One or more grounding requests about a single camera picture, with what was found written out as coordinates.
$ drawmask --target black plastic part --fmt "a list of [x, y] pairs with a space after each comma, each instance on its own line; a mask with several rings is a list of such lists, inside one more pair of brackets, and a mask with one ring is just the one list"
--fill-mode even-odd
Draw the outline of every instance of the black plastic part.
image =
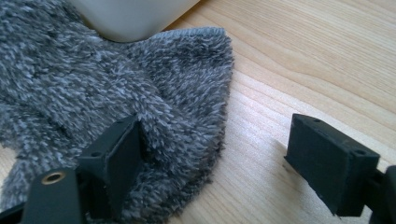
[[379, 155], [322, 120], [294, 114], [285, 159], [333, 214], [359, 217], [366, 179]]
[[363, 188], [364, 201], [373, 211], [370, 223], [396, 223], [396, 166], [377, 171]]
[[0, 223], [20, 223], [22, 220], [24, 203], [20, 203], [0, 214]]
[[140, 169], [142, 143], [135, 116], [111, 125], [79, 156], [81, 178], [90, 179], [87, 190], [92, 218], [120, 217], [125, 197]]
[[86, 223], [78, 197], [76, 173], [70, 168], [55, 169], [38, 176], [29, 191], [22, 224]]
[[396, 166], [388, 167], [385, 172], [383, 190], [385, 192], [385, 201], [388, 205], [388, 211], [392, 223], [396, 223]]

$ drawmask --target gray fuzzy fabric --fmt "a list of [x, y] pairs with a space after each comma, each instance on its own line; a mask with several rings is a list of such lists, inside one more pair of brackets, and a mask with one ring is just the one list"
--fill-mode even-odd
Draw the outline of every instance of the gray fuzzy fabric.
[[17, 152], [1, 209], [35, 176], [136, 113], [148, 145], [123, 222], [163, 222], [207, 182], [223, 148], [233, 57], [220, 28], [107, 41], [65, 1], [0, 1], [0, 142]]

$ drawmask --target wood grain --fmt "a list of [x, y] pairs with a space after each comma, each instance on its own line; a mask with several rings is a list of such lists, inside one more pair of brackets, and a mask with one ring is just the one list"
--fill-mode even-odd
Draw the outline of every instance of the wood grain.
[[[203, 0], [168, 29], [224, 27], [235, 69], [213, 183], [170, 223], [368, 223], [333, 217], [284, 161], [292, 113], [323, 119], [396, 164], [392, 0]], [[13, 155], [1, 149], [3, 179]]]

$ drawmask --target screw hole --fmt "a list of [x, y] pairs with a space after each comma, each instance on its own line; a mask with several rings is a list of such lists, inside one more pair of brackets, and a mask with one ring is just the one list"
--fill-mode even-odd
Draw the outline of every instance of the screw hole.
[[55, 184], [64, 179], [65, 176], [66, 174], [64, 172], [54, 172], [44, 176], [44, 178], [41, 180], [41, 183], [43, 185]]
[[363, 151], [363, 150], [360, 150], [360, 149], [358, 149], [358, 150], [355, 150], [355, 152], [356, 152], [357, 154], [359, 154], [359, 155], [365, 155], [365, 154], [366, 154], [366, 152], [365, 152], [365, 151]]
[[92, 157], [100, 157], [102, 155], [102, 153], [100, 153], [100, 152], [93, 152], [93, 153], [91, 153], [91, 156]]

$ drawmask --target white container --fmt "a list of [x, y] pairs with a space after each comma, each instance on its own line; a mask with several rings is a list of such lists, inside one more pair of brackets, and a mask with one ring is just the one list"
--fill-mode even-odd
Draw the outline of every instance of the white container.
[[199, 0], [69, 0], [104, 38], [132, 42], [157, 34]]

